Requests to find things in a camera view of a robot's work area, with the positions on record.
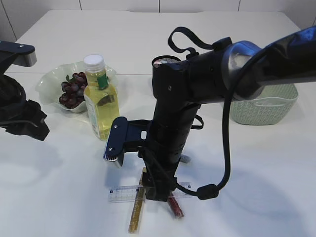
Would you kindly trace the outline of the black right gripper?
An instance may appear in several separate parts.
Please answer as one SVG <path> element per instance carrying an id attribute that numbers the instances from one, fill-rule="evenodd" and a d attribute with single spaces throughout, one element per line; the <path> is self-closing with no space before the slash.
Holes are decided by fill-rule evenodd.
<path id="1" fill-rule="evenodd" d="M 141 147 L 138 157 L 142 158 L 146 173 L 142 178 L 146 188 L 146 199 L 167 202 L 171 191 L 175 190 L 174 177 L 180 162 L 183 147 L 166 149 L 159 147 L 157 150 Z"/>

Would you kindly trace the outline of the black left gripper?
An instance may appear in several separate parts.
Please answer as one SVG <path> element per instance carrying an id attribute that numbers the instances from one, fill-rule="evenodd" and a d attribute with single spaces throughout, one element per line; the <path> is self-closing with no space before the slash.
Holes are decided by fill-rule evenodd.
<path id="1" fill-rule="evenodd" d="M 44 141 L 50 132 L 45 123 L 46 117 L 38 102 L 28 100 L 19 115 L 10 119 L 1 119 L 0 127 L 13 135 L 29 136 Z"/>

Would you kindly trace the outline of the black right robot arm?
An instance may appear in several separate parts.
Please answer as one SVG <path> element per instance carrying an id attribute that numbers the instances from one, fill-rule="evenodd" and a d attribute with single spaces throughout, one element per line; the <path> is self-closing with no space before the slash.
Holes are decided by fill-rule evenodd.
<path id="1" fill-rule="evenodd" d="M 256 98 L 267 85 L 312 82 L 316 79 L 316 29 L 309 27 L 285 36 L 264 48 L 230 38 L 212 44 L 202 42 L 191 30 L 178 27 L 206 50 L 187 48 L 184 61 L 153 67 L 156 107 L 147 129 L 146 144 L 139 151 L 146 175 L 146 198 L 167 201 L 179 189 L 201 200 L 216 198 L 231 173 L 229 113 L 232 101 Z M 222 138 L 224 175 L 218 184 L 190 191 L 179 185 L 175 172 L 201 105 L 223 102 Z"/>

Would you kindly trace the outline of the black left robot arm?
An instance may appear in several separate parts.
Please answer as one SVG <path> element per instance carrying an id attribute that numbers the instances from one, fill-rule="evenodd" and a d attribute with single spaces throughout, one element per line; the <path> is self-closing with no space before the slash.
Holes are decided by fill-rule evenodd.
<path id="1" fill-rule="evenodd" d="M 7 133 L 43 141 L 49 134 L 47 115 L 38 102 L 26 99 L 26 92 L 15 79 L 0 76 L 0 127 Z"/>

